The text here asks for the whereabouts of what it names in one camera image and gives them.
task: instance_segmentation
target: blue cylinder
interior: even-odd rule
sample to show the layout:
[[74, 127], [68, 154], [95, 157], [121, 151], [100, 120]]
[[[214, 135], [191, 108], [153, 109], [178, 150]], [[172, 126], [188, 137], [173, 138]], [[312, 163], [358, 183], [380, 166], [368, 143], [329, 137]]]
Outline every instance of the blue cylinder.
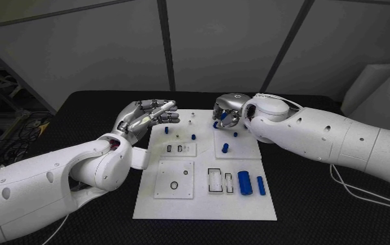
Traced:
[[241, 195], [250, 195], [253, 191], [251, 191], [251, 184], [250, 184], [250, 173], [247, 171], [238, 172], [238, 183], [240, 183]]
[[260, 195], [266, 195], [266, 188], [264, 188], [263, 178], [260, 176], [257, 177], [257, 183], [259, 183]]
[[222, 147], [222, 152], [224, 152], [224, 153], [228, 152], [228, 148], [230, 148], [230, 145], [225, 143], [225, 144], [224, 144], [224, 147]]

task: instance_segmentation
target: black tablecloth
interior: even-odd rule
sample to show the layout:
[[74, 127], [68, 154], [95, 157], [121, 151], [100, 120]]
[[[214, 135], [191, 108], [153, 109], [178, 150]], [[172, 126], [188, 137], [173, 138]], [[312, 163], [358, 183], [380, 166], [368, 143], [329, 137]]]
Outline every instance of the black tablecloth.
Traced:
[[[32, 146], [42, 154], [111, 131], [126, 105], [176, 100], [182, 109], [212, 109], [221, 93], [81, 91], [74, 93]], [[342, 114], [324, 96], [292, 96], [302, 106]], [[149, 134], [136, 146], [147, 148]], [[329, 166], [276, 145], [259, 143], [277, 221], [133, 220], [142, 171], [131, 169], [120, 189], [69, 215], [51, 244], [390, 244], [390, 208], [354, 198], [329, 178]], [[345, 182], [390, 195], [390, 185], [339, 167]], [[42, 244], [62, 220], [9, 244]]]

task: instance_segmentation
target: cable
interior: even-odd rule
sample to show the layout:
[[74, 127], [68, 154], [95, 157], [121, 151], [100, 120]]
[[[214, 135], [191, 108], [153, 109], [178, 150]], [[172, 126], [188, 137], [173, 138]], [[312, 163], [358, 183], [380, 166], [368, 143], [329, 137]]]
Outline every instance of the cable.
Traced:
[[59, 226], [58, 229], [55, 230], [55, 233], [51, 235], [49, 239], [42, 243], [42, 245], [46, 245], [48, 242], [51, 241], [51, 239], [52, 239], [52, 237], [55, 236], [56, 232], [59, 231], [59, 229], [61, 229], [61, 227], [62, 227], [62, 225], [64, 225], [64, 223], [65, 223], [68, 217], [69, 217], [69, 214], [66, 215], [65, 220], [64, 220], [61, 226]]
[[[337, 175], [338, 175], [341, 181], [337, 180], [335, 177], [334, 177], [334, 174], [332, 174], [332, 168], [334, 168], [334, 170], [335, 170], [335, 173], [337, 173]], [[386, 204], [386, 203], [381, 203], [381, 202], [378, 202], [378, 201], [374, 201], [374, 200], [368, 199], [368, 198], [360, 197], [358, 195], [355, 195], [355, 194], [350, 191], [348, 187], [352, 188], [352, 189], [355, 189], [355, 190], [360, 190], [360, 191], [364, 192], [364, 193], [368, 193], [370, 195], [373, 195], [373, 196], [381, 198], [381, 199], [386, 200], [386, 201], [390, 201], [389, 198], [386, 198], [386, 197], [383, 197], [383, 196], [380, 196], [380, 195], [371, 193], [370, 191], [365, 191], [365, 190], [363, 190], [363, 189], [360, 189], [360, 188], [357, 188], [357, 187], [348, 185], [348, 184], [344, 182], [344, 180], [342, 180], [342, 177], [341, 177], [341, 175], [339, 175], [339, 172], [338, 172], [338, 170], [337, 170], [334, 164], [329, 165], [329, 173], [331, 173], [331, 177], [332, 177], [334, 181], [335, 181], [337, 183], [339, 183], [339, 184], [344, 186], [347, 192], [348, 192], [354, 197], [360, 198], [360, 199], [364, 200], [364, 201], [368, 201], [368, 202], [373, 202], [373, 203], [376, 203], [376, 204], [381, 204], [381, 205], [390, 207], [390, 204]]]
[[279, 99], [279, 100], [285, 100], [285, 101], [290, 102], [299, 109], [303, 108], [298, 103], [295, 103], [293, 101], [285, 99], [283, 97], [279, 97], [279, 96], [272, 95], [272, 94], [263, 94], [263, 93], [257, 93], [256, 96], [257, 96], [257, 95], [266, 96], [266, 97], [273, 97], [274, 99]]

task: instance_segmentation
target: gray wall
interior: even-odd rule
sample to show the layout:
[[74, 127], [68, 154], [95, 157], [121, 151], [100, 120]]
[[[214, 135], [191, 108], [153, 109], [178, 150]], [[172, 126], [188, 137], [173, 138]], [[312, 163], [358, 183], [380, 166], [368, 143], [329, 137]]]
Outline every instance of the gray wall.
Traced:
[[[0, 58], [55, 109], [78, 90], [169, 90], [169, 73], [178, 91], [257, 92], [302, 6], [305, 0], [166, 0], [160, 9], [156, 0], [0, 0]], [[390, 61], [389, 19], [390, 0], [315, 0], [266, 91], [341, 101], [364, 65]]]

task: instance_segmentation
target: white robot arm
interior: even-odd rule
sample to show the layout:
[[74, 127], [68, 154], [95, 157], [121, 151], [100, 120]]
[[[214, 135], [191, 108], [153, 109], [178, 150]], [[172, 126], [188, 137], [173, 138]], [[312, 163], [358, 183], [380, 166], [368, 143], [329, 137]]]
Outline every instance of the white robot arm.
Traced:
[[254, 138], [298, 155], [354, 168], [390, 182], [390, 131], [312, 108], [292, 110], [283, 98], [231, 93], [217, 99], [217, 127], [244, 118]]
[[[113, 132], [97, 140], [26, 159], [0, 169], [0, 243], [35, 232], [118, 188], [130, 167], [146, 169], [149, 152], [131, 145], [147, 127], [178, 123], [175, 101], [133, 102]], [[71, 191], [68, 176], [90, 185]]]

